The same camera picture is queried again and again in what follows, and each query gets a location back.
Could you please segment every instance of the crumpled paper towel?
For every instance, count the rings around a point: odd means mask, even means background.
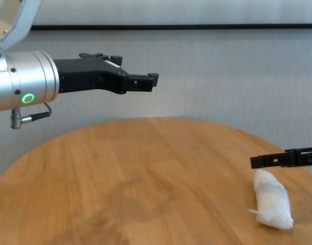
[[[289,196],[284,186],[270,173],[259,169],[254,176],[254,190],[258,210],[257,221],[278,229],[291,229],[293,219]]]

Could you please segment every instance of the white wall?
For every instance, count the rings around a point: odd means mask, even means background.
[[[160,73],[158,87],[126,95],[61,94],[51,103],[51,118],[20,131],[10,130],[9,111],[0,112],[0,176],[53,137],[126,117],[200,118],[282,148],[312,146],[312,30],[32,32],[13,50],[39,49],[55,59],[121,55],[128,72]]]

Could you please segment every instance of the black stripe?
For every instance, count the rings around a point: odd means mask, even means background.
[[[312,29],[312,24],[169,24],[169,25],[57,25],[32,26],[32,31],[133,31],[133,30],[227,30],[227,29]]]

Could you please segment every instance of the round wooden table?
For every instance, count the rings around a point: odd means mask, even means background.
[[[189,119],[114,121],[56,138],[0,179],[0,245],[311,244],[312,177],[269,168],[295,225],[260,225],[250,157],[278,147]]]

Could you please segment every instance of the wood grain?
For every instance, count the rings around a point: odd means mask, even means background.
[[[0,179],[0,244],[311,244],[312,177],[271,168],[295,226],[259,225],[251,156],[278,147],[226,126],[134,119],[56,138]]]

